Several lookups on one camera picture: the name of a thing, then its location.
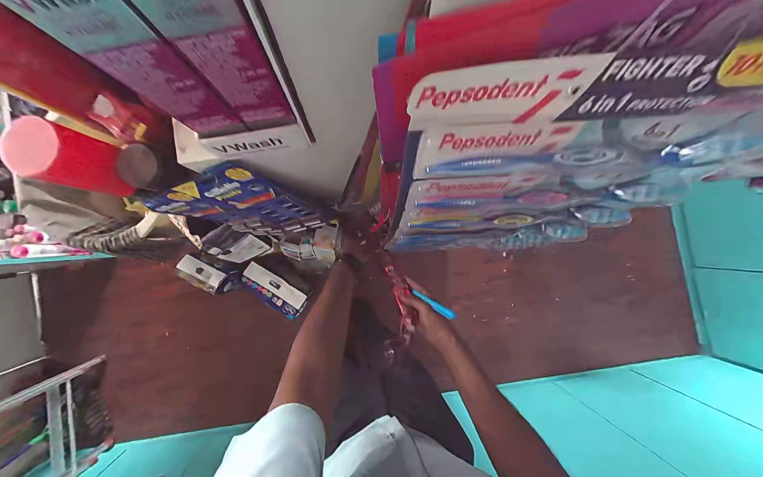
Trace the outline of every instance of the man's arm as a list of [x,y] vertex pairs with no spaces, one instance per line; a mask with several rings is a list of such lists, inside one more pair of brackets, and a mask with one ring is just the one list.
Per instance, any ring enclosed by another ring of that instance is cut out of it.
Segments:
[[[408,280],[413,288],[431,296]],[[407,304],[419,312],[418,332],[440,353],[479,437],[499,475],[567,477],[567,472],[537,432],[499,392],[446,318],[421,299]]]
[[355,276],[343,262],[332,266],[320,296],[293,340],[270,411],[298,402],[317,413],[326,427],[340,396],[340,374]]

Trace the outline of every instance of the purple box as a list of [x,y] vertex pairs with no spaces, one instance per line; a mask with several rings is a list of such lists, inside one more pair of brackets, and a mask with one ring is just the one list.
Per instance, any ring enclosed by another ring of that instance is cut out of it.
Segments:
[[200,135],[247,129],[172,46],[158,38],[123,0],[0,1]]
[[287,96],[234,0],[132,0],[251,129],[293,124]]

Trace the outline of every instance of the white shirt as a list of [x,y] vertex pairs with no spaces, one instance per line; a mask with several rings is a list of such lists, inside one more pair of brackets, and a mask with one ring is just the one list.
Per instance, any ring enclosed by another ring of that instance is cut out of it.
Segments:
[[215,477],[485,477],[427,435],[379,417],[323,461],[325,430],[303,404],[284,404],[231,440]]

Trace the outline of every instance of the red cylinder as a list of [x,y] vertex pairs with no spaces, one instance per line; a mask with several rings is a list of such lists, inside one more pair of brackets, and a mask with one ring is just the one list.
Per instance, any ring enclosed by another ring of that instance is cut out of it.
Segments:
[[2,134],[0,157],[17,176],[120,197],[135,189],[117,174],[121,149],[37,116]]

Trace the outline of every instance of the wooden floor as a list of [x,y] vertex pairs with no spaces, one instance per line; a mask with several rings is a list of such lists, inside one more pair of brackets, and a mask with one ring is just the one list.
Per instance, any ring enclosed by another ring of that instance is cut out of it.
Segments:
[[[581,244],[403,254],[397,263],[458,312],[456,328],[497,382],[699,348],[666,209],[638,212]],[[108,356],[102,393],[120,440],[260,417],[301,324],[243,291],[208,295],[174,266],[106,260],[41,275],[49,352],[71,363]],[[381,271],[362,288],[394,323]],[[415,352],[441,389],[454,387],[432,353]]]

